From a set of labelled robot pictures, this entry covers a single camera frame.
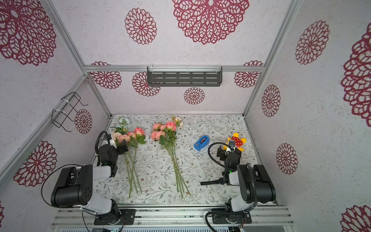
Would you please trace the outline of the blue tape dispenser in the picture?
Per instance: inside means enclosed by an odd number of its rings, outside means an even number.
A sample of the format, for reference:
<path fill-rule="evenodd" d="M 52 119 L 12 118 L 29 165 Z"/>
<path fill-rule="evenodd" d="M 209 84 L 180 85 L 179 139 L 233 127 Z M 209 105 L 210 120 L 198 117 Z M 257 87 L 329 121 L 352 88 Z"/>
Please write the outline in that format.
<path fill-rule="evenodd" d="M 209 136 L 204 135 L 201 138 L 199 138 L 199 140 L 194 144 L 194 148 L 197 151 L 201 151 L 202 149 L 204 149 L 205 147 L 207 147 L 209 145 L 209 143 L 210 143 Z"/>

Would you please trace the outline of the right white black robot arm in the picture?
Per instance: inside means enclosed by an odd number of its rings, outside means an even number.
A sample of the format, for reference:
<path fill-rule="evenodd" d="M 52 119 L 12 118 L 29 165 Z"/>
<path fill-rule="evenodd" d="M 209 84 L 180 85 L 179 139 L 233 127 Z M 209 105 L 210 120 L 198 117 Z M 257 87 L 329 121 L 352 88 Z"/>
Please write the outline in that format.
<path fill-rule="evenodd" d="M 240 164 L 242 152 L 234 141 L 212 143 L 207 153 L 212 161 L 224 168 L 224 172 L 220 179 L 201 182 L 200 185 L 226 184 L 240 189 L 238 195 L 225 202 L 224 209 L 215 208 L 206 213 L 205 222 L 212 232 L 216 229 L 211 226 L 209 217 L 212 217 L 213 224 L 240 224 L 242 228 L 252 222 L 250 212 L 259 203 L 275 201 L 276 190 L 264 165 Z"/>

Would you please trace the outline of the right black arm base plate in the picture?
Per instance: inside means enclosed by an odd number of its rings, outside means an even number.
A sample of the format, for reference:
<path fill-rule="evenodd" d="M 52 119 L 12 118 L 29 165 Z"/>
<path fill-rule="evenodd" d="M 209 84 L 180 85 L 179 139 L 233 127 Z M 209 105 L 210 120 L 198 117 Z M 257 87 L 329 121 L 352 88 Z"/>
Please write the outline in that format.
<path fill-rule="evenodd" d="M 211 210 L 213 224 L 250 224 L 252 218 L 249 212 L 227 212 L 225 209 Z"/>

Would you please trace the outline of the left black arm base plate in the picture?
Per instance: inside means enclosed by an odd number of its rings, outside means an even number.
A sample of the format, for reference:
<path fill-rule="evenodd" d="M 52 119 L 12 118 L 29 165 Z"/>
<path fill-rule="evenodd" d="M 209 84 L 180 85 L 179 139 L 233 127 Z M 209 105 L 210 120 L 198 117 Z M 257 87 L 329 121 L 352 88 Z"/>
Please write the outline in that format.
<path fill-rule="evenodd" d="M 135 219 L 135 209 L 119 209 L 107 214 L 97 215 L 94 225 L 132 225 Z"/>

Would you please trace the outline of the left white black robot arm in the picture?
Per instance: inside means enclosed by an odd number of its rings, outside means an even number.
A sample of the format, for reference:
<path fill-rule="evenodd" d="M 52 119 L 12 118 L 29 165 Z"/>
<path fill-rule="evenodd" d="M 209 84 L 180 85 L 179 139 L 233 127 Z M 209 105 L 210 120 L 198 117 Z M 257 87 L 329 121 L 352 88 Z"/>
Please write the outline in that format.
<path fill-rule="evenodd" d="M 112 136 L 103 130 L 96 142 L 97 165 L 66 164 L 57 170 L 59 177 L 51 193 L 50 201 L 43 196 L 44 203 L 54 208 L 79 208 L 82 213 L 95 217 L 95 225 L 125 225 L 129 217 L 123 213 L 118 203 L 97 195 L 93 190 L 93 181 L 116 176 L 119 152 Z"/>

